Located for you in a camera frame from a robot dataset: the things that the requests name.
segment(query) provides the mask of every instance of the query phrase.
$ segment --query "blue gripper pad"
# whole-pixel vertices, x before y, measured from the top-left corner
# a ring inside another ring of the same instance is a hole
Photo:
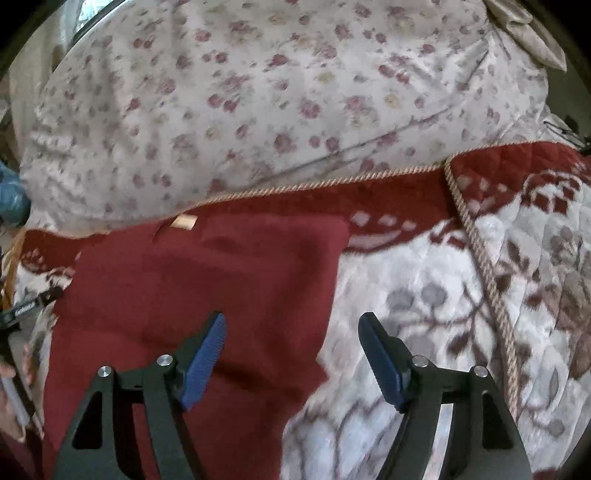
[[[184,390],[180,394],[183,410],[190,410],[199,400],[212,375],[213,366],[220,356],[228,328],[221,313],[213,321],[200,348],[191,361],[184,378]]]
[[[364,313],[359,319],[358,333],[384,400],[400,411],[407,401],[405,392],[411,378],[407,366],[408,349],[402,340],[388,335],[371,312]]]
[[[18,173],[10,170],[0,161],[0,217],[12,226],[26,223],[31,210]]]

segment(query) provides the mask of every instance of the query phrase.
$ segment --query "floral bedsheet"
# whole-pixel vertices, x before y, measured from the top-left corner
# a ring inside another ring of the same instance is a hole
[[[43,91],[29,226],[81,236],[539,140],[547,88],[480,0],[128,1]]]

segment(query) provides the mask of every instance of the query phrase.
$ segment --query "quilted bedspread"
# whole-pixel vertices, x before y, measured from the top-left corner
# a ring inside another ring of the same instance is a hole
[[[29,225],[82,236],[223,192],[549,140],[547,91],[480,0],[124,2],[41,95]]]
[[[382,398],[359,344],[365,311],[412,353],[445,368],[486,365],[502,385],[490,292],[450,186],[461,192],[509,313],[517,425],[532,471],[551,478],[591,419],[591,164],[569,147],[540,142],[458,154],[445,168],[449,182],[439,167],[386,171],[237,195],[193,211],[198,222],[222,213],[330,214],[350,226],[317,356],[327,380],[285,425],[282,479],[369,480],[385,459],[401,417]],[[102,241],[29,231],[18,268],[38,287],[40,279],[69,278],[85,245]],[[16,287],[22,295],[25,285]],[[442,409],[426,478],[439,474],[450,416]]]

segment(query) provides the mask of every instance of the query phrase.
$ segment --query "silver bolt head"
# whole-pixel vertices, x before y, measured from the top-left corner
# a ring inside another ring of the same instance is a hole
[[[167,367],[173,362],[173,356],[169,354],[160,355],[156,363],[161,367]]]
[[[486,367],[483,367],[481,365],[477,365],[474,367],[474,373],[477,377],[481,378],[485,378],[488,376],[488,370],[486,369]]]
[[[429,360],[427,360],[427,357],[422,356],[422,355],[415,355],[413,357],[413,365],[415,367],[419,367],[419,368],[424,368],[429,364]]]
[[[104,367],[100,367],[99,371],[97,372],[98,376],[101,378],[108,377],[113,372],[113,369],[109,365],[105,365]]]

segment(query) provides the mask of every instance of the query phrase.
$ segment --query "finger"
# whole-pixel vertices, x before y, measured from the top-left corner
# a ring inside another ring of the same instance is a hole
[[[5,362],[0,361],[0,377],[12,378],[16,375],[14,368]]]

